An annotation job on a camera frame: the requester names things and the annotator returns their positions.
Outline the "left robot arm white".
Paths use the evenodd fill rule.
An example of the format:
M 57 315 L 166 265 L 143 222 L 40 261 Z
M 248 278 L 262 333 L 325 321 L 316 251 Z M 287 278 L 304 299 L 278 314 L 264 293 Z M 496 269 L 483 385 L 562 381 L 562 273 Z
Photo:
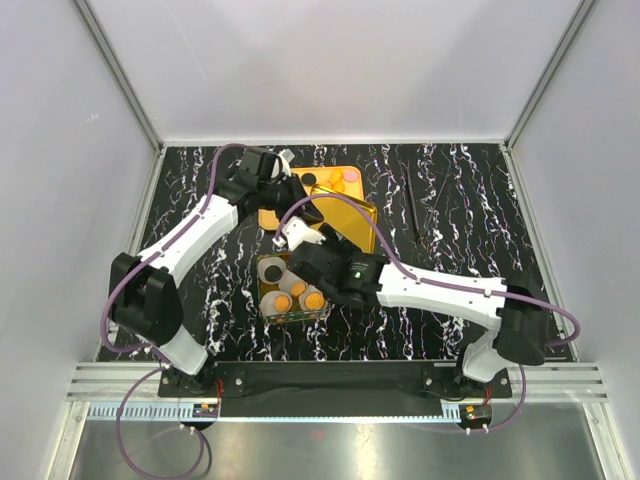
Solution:
M 290 150 L 242 145 L 239 164 L 219 169 L 229 148 L 216 150 L 206 194 L 177 226 L 141 252 L 121 253 L 113 260 L 100 320 L 107 349 L 120 350 L 108 339 L 108 326 L 115 323 L 140 339 L 140 348 L 152 349 L 164 364 L 181 371 L 181 384 L 196 396 L 214 388 L 216 372 L 205 365 L 207 349 L 183 323 L 178 288 L 186 274 L 219 239 L 260 210 L 274 212 L 279 220 L 293 211 L 308 225 L 323 220 L 291 170 Z

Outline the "plain round orange cookie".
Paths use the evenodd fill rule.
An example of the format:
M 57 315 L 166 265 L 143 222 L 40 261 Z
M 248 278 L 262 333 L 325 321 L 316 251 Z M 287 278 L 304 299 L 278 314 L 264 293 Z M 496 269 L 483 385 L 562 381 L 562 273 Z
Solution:
M 293 296 L 299 296 L 306 290 L 306 285 L 303 282 L 296 282 L 291 286 L 290 292 Z

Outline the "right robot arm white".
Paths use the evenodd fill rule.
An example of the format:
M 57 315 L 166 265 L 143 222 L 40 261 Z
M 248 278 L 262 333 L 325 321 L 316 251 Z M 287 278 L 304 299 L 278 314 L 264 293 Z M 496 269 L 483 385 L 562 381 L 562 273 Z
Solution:
M 463 349 L 453 374 L 463 395 L 480 394 L 507 367 L 546 361 L 550 318 L 532 282 L 428 271 L 364 253 L 346 239 L 291 240 L 288 247 L 294 274 L 334 304 L 425 310 L 483 327 L 484 334 Z

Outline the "black chocolate sandwich cookie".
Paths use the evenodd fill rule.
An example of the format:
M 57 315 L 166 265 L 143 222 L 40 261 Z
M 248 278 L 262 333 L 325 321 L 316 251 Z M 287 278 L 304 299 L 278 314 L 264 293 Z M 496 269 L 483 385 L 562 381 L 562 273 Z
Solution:
M 278 283 L 282 277 L 282 269 L 277 265 L 269 265 L 264 270 L 264 281 L 266 283 Z

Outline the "dotted round sandwich cookie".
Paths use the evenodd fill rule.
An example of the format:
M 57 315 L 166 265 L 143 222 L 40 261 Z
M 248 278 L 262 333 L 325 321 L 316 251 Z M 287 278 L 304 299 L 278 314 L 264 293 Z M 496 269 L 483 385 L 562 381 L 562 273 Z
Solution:
M 273 306 L 278 312 L 287 312 L 291 308 L 291 299 L 287 295 L 279 295 L 274 299 Z

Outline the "gold tin lid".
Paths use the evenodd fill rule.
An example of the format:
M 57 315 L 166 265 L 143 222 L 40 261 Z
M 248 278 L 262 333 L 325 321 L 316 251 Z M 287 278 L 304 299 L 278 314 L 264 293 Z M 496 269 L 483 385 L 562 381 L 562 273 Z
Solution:
M 350 197 L 340 193 L 335 193 L 335 192 L 330 193 L 328 189 L 325 190 L 323 193 L 313 194 L 313 195 L 327 195 L 327 194 L 339 194 L 344 197 Z M 359 208 L 366 214 L 366 216 L 373 221 L 374 224 L 377 223 L 378 210 L 374 204 L 368 203 L 365 200 L 361 201 L 358 199 L 354 199 L 352 197 L 350 198 L 354 203 L 356 203 L 359 206 Z M 324 221 L 324 223 L 330 225 L 335 231 L 337 231 L 342 236 L 349 239 L 352 243 L 358 246 L 364 253 L 373 253 L 375 250 L 376 235 L 372 227 L 369 225 L 368 221 L 360 213 L 358 213 L 356 209 L 350 204 L 347 204 L 346 202 L 342 200 L 338 200 L 333 197 L 326 198 L 326 199 L 335 199 L 338 202 L 343 202 L 344 204 L 348 205 L 350 208 L 342 208 L 343 205 L 338 203 L 337 205 L 340 208 L 336 209 L 336 211 L 338 211 L 339 214 L 336 215 L 337 218 L 333 217 L 337 221 L 332 223 L 325 223 Z M 314 199 L 314 200 L 326 201 L 326 199 Z

